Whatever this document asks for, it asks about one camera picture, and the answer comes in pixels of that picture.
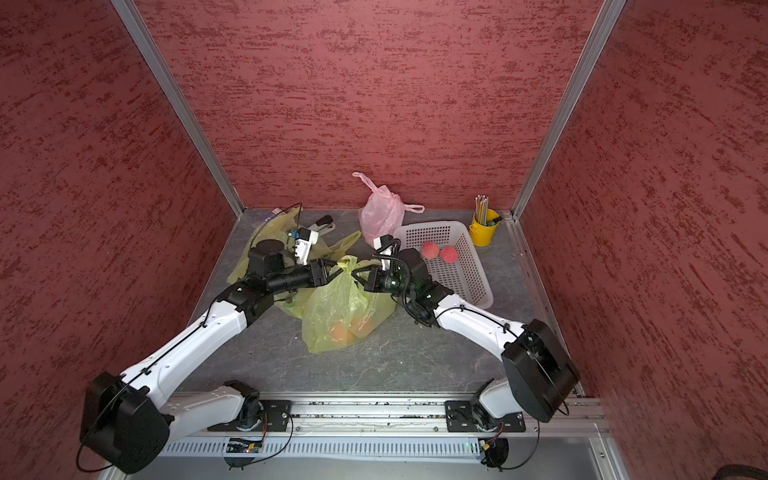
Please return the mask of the green avocado plastic bag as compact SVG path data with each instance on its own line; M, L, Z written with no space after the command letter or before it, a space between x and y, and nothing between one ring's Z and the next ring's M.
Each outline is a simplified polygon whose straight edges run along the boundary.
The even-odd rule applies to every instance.
M360 261L346 255L338 263L344 272L329 285L303 289L297 294L294 314L301 320L302 340L310 353L344 349L368 337L360 339L354 335L350 345L335 344L330 340L330 330L337 322L344 323L350 330L354 320L370 318L377 328L392 316L396 302L391 296L365 291L350 274L357 268L379 264L378 260Z

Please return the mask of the yellow orange peach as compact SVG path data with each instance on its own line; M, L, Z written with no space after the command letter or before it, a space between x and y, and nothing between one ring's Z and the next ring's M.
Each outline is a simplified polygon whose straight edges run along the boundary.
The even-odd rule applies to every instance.
M350 331L357 338L366 338L376 328L375 322L370 318L354 320L350 325Z

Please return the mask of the orange red peach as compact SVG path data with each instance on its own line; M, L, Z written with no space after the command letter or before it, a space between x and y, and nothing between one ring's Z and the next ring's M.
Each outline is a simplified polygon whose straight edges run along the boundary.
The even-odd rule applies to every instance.
M330 340L335 344L350 345L354 342L355 336L344 323L337 322L331 327Z

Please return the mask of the pink plastic bag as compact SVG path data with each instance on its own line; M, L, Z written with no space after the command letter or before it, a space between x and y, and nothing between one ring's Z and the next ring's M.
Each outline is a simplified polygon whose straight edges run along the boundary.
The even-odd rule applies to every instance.
M386 185L376 186L361 172L354 172L352 176L360 179L371 191L366 204L358 211L360 230L370 246L376 238L392 235L403 224L406 212L422 214L425 211L424 205L404 203Z

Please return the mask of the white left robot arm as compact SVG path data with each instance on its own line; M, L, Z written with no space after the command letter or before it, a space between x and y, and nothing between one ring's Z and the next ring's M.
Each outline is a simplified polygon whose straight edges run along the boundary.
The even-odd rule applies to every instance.
M240 381L170 401L173 393L208 357L254 324L275 298L317 288L339 274L335 261L296 257L287 266L284 245L263 240L248 253L244 277L229 285L192 325L119 375L104 372L88 385L80 446L109 465L132 474L148 466L167 443L219 424L251 432L266 426L259 392Z

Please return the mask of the pink peach near gripper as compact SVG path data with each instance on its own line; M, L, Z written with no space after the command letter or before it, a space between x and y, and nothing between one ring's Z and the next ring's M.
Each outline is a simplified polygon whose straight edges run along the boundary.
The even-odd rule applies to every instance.
M440 255L440 247L435 242L425 242L421 246L421 256L425 260L433 260Z

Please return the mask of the white plastic basket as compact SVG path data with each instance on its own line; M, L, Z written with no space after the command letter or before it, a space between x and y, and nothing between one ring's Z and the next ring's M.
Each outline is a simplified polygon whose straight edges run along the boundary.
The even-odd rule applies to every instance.
M492 306L494 297L487 276L466 226L458 221L432 221L403 225L394 232L402 248L421 251L425 243L440 250L452 247L458 259L446 263L440 257L426 261L432 278L453 290L464 300L482 309Z

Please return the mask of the yellow pencil cup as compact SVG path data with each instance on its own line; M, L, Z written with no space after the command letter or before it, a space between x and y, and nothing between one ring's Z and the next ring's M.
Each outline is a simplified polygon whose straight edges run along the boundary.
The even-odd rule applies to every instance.
M502 220L503 218L492 209L487 211L485 224L480 223L473 218L469 226L469 234L472 243L476 247L489 246L493 240L496 229Z

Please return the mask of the colored pencils bundle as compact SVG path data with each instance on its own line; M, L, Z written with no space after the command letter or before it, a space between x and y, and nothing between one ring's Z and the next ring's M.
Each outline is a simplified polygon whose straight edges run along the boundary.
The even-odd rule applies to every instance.
M487 225L489 199L486 195L478 195L475 198L474 221L481 226Z

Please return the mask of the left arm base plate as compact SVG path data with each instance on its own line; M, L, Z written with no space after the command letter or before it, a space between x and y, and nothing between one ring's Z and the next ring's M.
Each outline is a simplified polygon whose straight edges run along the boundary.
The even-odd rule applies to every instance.
M292 402L290 400L259 400L248 405L257 411L252 419L242 423L241 418L236 418L227 423L219 423L207 428L209 432L235 432L241 434L257 434L264 432L285 432L290 423Z

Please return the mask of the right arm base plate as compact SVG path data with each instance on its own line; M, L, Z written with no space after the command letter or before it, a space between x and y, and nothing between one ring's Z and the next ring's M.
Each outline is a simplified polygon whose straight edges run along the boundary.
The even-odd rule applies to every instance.
M476 401L449 400L444 403L447 429L457 433L522 433L527 430L521 413L494 417Z

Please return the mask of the aluminium front rail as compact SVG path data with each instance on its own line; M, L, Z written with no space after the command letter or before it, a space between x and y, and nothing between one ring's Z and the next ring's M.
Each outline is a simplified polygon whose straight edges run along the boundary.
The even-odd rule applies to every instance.
M228 437L237 442L244 441L252 449L278 436L465 437L477 440L482 448L481 460L466 464L497 469L518 464L533 466L538 461L556 463L559 457L549 445L557 440L566 446L575 446L578 452L585 454L587 466L595 470L597 478L626 479L629 476L597 399L571 397L567 400L569 414L559 413L548 423L537 423L529 415L522 414L527 428L525 432L496 434L448 431L444 403L470 400L467 394L276 393L266 395L263 400L267 399L292 402L290 423L285 432L241 434L205 429L176 441L189 437ZM153 461L163 458L160 453ZM273 455L261 460L220 460L231 468L246 468L273 459L289 458L279 459Z

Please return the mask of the left aluminium corner post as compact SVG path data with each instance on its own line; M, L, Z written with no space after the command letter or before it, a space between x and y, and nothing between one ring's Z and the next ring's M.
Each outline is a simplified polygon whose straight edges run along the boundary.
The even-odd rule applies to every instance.
M161 87L194 147L200 154L220 192L235 216L240 218L245 211L244 203L236 192L203 127L174 78L169 65L163 58L136 3L128 0L112 0L111 4Z

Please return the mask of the aluminium corner post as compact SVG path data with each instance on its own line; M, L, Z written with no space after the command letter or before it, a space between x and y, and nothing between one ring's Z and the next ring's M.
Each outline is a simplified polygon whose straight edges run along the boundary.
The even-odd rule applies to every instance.
M112 0L111 4L161 87L194 147L200 154L220 192L235 216L240 218L245 211L244 203L236 192L203 127L174 78L169 65L163 58L136 3L128 0Z
M535 188L554 153L561 135L586 87L603 49L626 5L625 0L605 0L597 14L550 126L535 156L520 193L511 209L512 221L519 222Z

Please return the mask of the right aluminium corner post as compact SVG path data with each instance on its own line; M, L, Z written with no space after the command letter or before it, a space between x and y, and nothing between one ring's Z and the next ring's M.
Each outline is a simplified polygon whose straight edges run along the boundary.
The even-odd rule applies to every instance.
M535 188L554 153L561 135L586 87L603 49L626 5L625 0L605 0L597 14L550 126L535 156L520 193L511 209L512 221L519 222Z

